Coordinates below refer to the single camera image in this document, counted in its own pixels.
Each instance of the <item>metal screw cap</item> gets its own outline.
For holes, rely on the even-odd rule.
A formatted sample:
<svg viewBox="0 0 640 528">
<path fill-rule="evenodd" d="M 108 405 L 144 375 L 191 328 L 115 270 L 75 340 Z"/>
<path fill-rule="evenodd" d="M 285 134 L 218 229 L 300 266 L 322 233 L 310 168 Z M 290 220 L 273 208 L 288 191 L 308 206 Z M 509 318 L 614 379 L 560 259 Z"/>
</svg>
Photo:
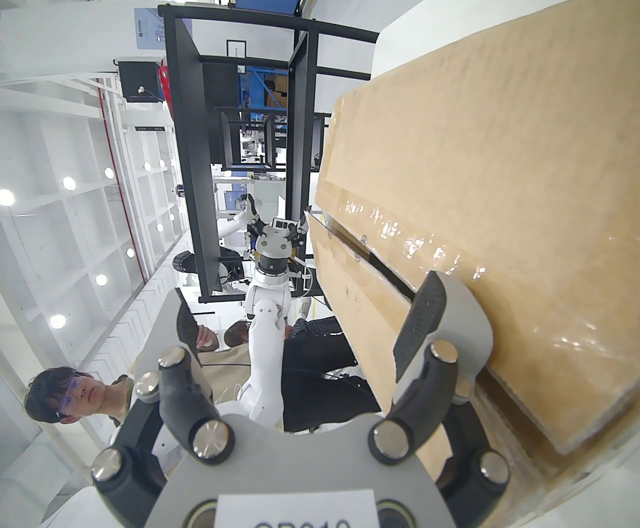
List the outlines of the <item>metal screw cap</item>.
<svg viewBox="0 0 640 528">
<path fill-rule="evenodd" d="M 471 382 L 462 376 L 458 376 L 458 379 L 456 380 L 456 396 L 461 398 L 468 398 L 471 396 Z"/>
<path fill-rule="evenodd" d="M 458 351 L 449 341 L 434 341 L 429 346 L 431 353 L 440 361 L 455 363 L 458 361 Z"/>
<path fill-rule="evenodd" d="M 391 420 L 384 420 L 373 429 L 373 442 L 381 454 L 393 460 L 409 452 L 409 440 L 404 429 Z"/>
<path fill-rule="evenodd" d="M 136 391 L 138 396 L 151 396 L 156 390 L 158 390 L 159 383 L 160 378 L 158 378 L 156 372 L 147 372 L 138 378 L 133 389 Z"/>
<path fill-rule="evenodd" d="M 96 482 L 106 482 L 114 478 L 122 468 L 122 455 L 117 449 L 109 447 L 93 461 L 91 475 Z"/>
<path fill-rule="evenodd" d="M 509 466 L 495 451 L 488 451 L 480 459 L 480 473 L 494 484 L 504 484 L 509 480 Z"/>
<path fill-rule="evenodd" d="M 228 441 L 227 425 L 220 420 L 209 420 L 193 437 L 193 451 L 200 458 L 214 458 L 224 451 Z"/>
<path fill-rule="evenodd" d="M 178 345 L 169 347 L 158 359 L 158 364 L 165 369 L 177 365 L 184 359 L 184 348 Z"/>
</svg>

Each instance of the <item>dark hair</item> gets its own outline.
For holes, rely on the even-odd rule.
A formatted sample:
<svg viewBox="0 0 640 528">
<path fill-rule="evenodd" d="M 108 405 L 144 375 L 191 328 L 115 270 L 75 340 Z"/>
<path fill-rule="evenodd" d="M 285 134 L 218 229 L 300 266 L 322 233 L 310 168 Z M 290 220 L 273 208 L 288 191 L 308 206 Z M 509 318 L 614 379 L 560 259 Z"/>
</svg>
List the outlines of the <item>dark hair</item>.
<svg viewBox="0 0 640 528">
<path fill-rule="evenodd" d="M 227 328 L 225 332 L 225 343 L 227 346 L 240 346 L 243 344 L 249 331 L 249 321 L 236 321 Z"/>
<path fill-rule="evenodd" d="M 67 391 L 67 381 L 74 374 L 82 375 L 71 367 L 56 367 L 38 374 L 29 384 L 24 397 L 24 410 L 37 422 L 57 424 L 65 415 L 58 415 L 58 405 L 51 406 L 49 399 L 59 401 Z"/>
</svg>

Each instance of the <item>beige vest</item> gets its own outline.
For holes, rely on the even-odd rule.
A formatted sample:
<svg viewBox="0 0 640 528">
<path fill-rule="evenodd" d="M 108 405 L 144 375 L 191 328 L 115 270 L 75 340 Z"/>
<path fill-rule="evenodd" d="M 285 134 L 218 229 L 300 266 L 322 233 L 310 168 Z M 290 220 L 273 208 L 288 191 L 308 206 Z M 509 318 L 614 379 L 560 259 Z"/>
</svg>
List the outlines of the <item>beige vest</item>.
<svg viewBox="0 0 640 528">
<path fill-rule="evenodd" d="M 220 352 L 198 354 L 205 378 L 213 388 L 213 401 L 230 401 L 251 374 L 249 345 L 243 344 Z"/>
</svg>

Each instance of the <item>black pants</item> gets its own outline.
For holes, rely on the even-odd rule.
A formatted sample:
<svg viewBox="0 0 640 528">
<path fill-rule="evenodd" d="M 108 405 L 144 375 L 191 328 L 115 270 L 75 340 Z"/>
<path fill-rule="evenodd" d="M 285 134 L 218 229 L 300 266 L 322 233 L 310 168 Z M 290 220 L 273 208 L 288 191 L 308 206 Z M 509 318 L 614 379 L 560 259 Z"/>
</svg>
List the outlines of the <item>black pants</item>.
<svg viewBox="0 0 640 528">
<path fill-rule="evenodd" d="M 285 339 L 282 357 L 285 431 L 295 433 L 379 412 L 378 402 L 362 378 L 323 378 L 323 372 L 356 364 L 343 335 Z"/>
</svg>

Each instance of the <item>eyeglasses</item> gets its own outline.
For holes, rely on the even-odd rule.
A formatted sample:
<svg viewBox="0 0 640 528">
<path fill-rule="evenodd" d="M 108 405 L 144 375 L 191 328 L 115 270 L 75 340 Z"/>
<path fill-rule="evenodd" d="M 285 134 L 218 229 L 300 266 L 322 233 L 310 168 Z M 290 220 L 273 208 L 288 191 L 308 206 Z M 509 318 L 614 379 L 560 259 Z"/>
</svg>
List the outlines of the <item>eyeglasses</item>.
<svg viewBox="0 0 640 528">
<path fill-rule="evenodd" d="M 82 386 L 83 379 L 84 378 L 82 376 L 77 376 L 75 374 L 68 379 L 67 392 L 62 398 L 60 398 L 60 401 L 58 403 L 58 415 L 68 415 L 67 410 L 69 409 L 69 406 L 76 400 L 69 394 L 69 391 L 80 388 Z"/>
</svg>

